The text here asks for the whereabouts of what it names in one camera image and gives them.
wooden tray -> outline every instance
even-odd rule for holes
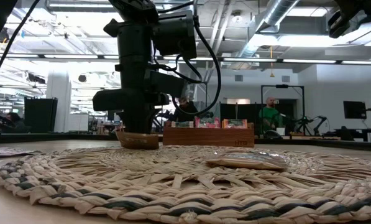
[[[254,147],[254,129],[165,127],[163,145]]]

computer monitor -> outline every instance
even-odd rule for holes
[[[344,101],[344,116],[346,119],[366,119],[365,102]]]

